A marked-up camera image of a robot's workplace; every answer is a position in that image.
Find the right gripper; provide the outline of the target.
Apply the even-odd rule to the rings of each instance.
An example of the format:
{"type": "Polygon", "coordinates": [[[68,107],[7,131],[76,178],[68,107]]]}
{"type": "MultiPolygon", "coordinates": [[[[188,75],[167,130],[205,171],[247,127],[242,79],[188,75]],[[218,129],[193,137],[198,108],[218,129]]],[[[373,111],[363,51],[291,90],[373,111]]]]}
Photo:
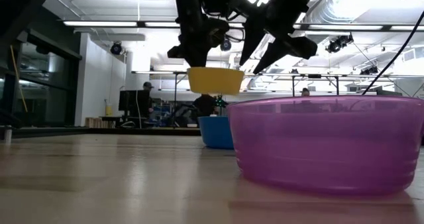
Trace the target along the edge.
{"type": "Polygon", "coordinates": [[[249,17],[244,23],[244,45],[239,65],[243,66],[261,43],[265,32],[274,37],[253,73],[259,74],[286,55],[308,59],[316,55],[317,44],[305,36],[292,37],[299,16],[309,10],[310,0],[271,0],[265,17],[249,17]]]}

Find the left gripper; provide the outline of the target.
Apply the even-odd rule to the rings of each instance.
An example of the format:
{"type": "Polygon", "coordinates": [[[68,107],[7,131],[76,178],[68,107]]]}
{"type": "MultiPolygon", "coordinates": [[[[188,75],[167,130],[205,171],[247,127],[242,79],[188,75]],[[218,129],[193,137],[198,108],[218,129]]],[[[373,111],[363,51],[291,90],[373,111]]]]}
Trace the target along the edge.
{"type": "Polygon", "coordinates": [[[227,21],[218,18],[228,12],[229,0],[175,0],[180,26],[180,44],[169,57],[185,57],[190,67],[206,67],[207,53],[219,46],[229,31],[227,21]]]}

